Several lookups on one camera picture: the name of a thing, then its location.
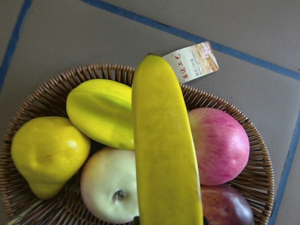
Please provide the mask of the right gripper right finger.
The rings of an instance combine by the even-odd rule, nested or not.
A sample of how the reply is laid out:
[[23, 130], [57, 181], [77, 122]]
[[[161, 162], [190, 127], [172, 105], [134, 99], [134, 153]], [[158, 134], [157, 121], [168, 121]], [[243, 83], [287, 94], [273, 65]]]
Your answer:
[[208, 222], [208, 220], [207, 220], [206, 217], [203, 217], [203, 224], [204, 224], [204, 225], [209, 225], [209, 222]]

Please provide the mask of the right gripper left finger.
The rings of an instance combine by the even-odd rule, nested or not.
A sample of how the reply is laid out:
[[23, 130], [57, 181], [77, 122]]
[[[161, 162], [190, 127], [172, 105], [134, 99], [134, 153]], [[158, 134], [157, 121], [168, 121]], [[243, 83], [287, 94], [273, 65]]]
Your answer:
[[134, 217], [133, 225], [140, 225], [140, 217]]

